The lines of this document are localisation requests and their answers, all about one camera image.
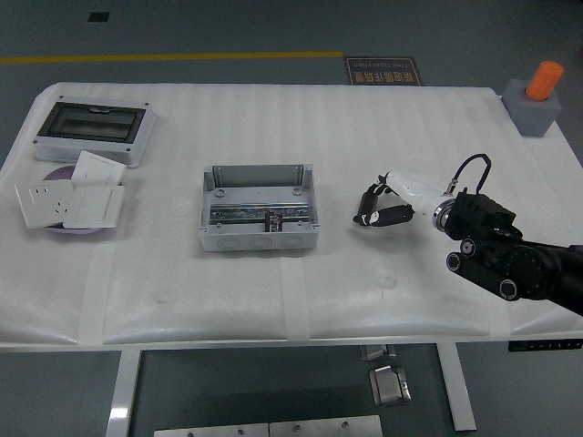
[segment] electrical junction box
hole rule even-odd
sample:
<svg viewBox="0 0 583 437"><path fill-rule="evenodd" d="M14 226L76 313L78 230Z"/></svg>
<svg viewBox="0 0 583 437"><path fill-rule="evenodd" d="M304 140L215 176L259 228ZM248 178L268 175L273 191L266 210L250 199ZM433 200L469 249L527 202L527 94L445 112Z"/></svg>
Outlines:
<svg viewBox="0 0 583 437"><path fill-rule="evenodd" d="M36 158L76 162L86 150L135 168L155 120L148 102L61 96L33 141Z"/></svg>
<svg viewBox="0 0 583 437"><path fill-rule="evenodd" d="M309 249L319 231L312 165L205 168L205 250Z"/></svg>

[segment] open junction box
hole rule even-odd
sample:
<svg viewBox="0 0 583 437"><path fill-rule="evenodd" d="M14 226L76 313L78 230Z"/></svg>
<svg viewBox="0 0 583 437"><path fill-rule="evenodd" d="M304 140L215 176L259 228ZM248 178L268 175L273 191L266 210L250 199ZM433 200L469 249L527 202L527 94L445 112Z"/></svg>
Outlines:
<svg viewBox="0 0 583 437"><path fill-rule="evenodd" d="M309 249L319 230L312 165L205 168L205 250Z"/></svg>

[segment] gray block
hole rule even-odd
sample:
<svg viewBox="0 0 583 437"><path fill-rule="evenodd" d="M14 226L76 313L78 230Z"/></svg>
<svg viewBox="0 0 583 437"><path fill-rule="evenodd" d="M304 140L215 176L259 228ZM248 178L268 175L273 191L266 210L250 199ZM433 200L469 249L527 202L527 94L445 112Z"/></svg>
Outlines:
<svg viewBox="0 0 583 437"><path fill-rule="evenodd" d="M511 79L502 95L502 103L521 135L543 137L562 111L555 91L547 100L537 102L527 97L529 82Z"/></svg>

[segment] gray floor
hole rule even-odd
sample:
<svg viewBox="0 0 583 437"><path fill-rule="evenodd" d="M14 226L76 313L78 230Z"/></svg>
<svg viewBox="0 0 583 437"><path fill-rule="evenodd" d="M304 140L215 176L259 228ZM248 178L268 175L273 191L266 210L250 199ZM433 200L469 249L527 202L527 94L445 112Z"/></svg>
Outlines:
<svg viewBox="0 0 583 437"><path fill-rule="evenodd" d="M92 11L109 11L109 21L87 24ZM583 162L578 0L5 0L0 40L0 62L10 56L304 50L414 56L426 86L489 86L498 94L510 78L529 79L541 61L555 60L566 70L557 85L564 108L557 122ZM0 159L34 98L63 81L347 84L347 77L341 58L2 64ZM583 435L583 352L508 353L503 343L459 349L476 435ZM435 348L405 345L398 352L414 404L380 410L385 434L453 435ZM117 360L109 352L0 355L0 434L105 435ZM367 366L355 347L149 352L131 434L151 435L159 426L373 412ZM263 370L272 378L265 380ZM289 376L277 378L284 370ZM232 391L225 389L227 381Z"/></svg>

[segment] black cable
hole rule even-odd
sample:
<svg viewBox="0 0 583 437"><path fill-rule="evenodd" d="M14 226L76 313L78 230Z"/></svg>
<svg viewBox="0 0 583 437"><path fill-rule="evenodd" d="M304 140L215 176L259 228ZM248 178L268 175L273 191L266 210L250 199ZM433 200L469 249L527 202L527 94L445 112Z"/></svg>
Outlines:
<svg viewBox="0 0 583 437"><path fill-rule="evenodd" d="M484 162L486 162L486 168L484 169L484 173L482 173L482 177L480 178L480 181L478 182L478 184L476 186L476 194L478 194L480 192L480 189L482 189L482 187L484 186L484 183L486 182L486 178L488 177L488 173L490 172L490 168L492 167L492 161L490 160L490 158L488 157L487 154L478 153L478 154L473 155L470 158L466 159L464 161L464 163L461 166L459 166L459 169L456 171L455 176L452 179L452 182L455 181L455 184L457 184L457 180L459 178L459 175L462 173L465 166L467 166L474 159L478 159L478 158L482 158L484 160Z"/></svg>

